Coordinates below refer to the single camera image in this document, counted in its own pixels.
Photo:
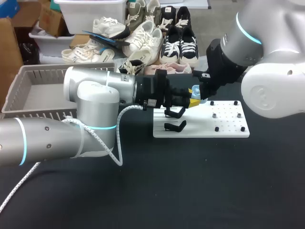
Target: label sticker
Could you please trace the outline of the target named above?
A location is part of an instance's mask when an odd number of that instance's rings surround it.
[[[165,13],[171,13],[172,8],[171,7],[165,7]]]
[[[73,62],[75,62],[78,59],[78,57],[77,56],[73,56],[71,59],[72,59]]]
[[[157,104],[157,100],[155,100],[155,99],[148,99],[147,106],[155,107],[156,104]]]

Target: white plastic bin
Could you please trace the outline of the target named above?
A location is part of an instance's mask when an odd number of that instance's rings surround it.
[[[114,18],[124,23],[126,0],[54,0],[59,4],[69,33],[92,32],[93,20],[101,17]]]
[[[41,36],[37,33],[39,30],[32,30],[29,33],[29,37],[33,38],[37,43],[40,52],[44,56],[57,56],[61,57],[61,51],[64,49],[69,49],[71,41],[74,36],[71,37],[53,37],[53,36]]]

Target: black table surface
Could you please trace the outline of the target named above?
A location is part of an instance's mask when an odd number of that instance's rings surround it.
[[[211,99],[242,101],[240,84]],[[304,229],[305,116],[267,119],[242,103],[246,139],[157,139],[152,111],[129,111],[122,167],[109,156],[43,162],[0,228]],[[32,165],[0,168],[0,202]]]

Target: black and white sneaker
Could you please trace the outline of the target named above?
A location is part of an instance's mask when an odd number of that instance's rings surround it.
[[[191,25],[191,14],[186,6],[182,6],[177,13],[177,24],[176,26],[183,30],[185,27],[192,27]]]
[[[185,27],[182,31],[180,41],[180,64],[189,64],[192,68],[198,64],[198,44],[197,39],[190,27]]]
[[[151,58],[152,54],[148,49],[137,50],[118,68],[117,72],[137,75],[148,64]]]
[[[173,6],[167,6],[161,8],[161,19],[158,28],[162,33],[167,33],[168,29],[176,23],[176,8]]]
[[[171,26],[164,38],[160,52],[160,62],[179,63],[180,56],[180,31],[176,26]]]

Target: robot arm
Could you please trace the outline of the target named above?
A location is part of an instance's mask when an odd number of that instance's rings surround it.
[[[203,82],[201,98],[237,81],[254,65],[242,81],[251,110],[268,118],[304,112],[304,12],[303,0],[249,0],[232,29],[207,49],[209,69],[196,73]],[[202,77],[207,73],[210,78]]]

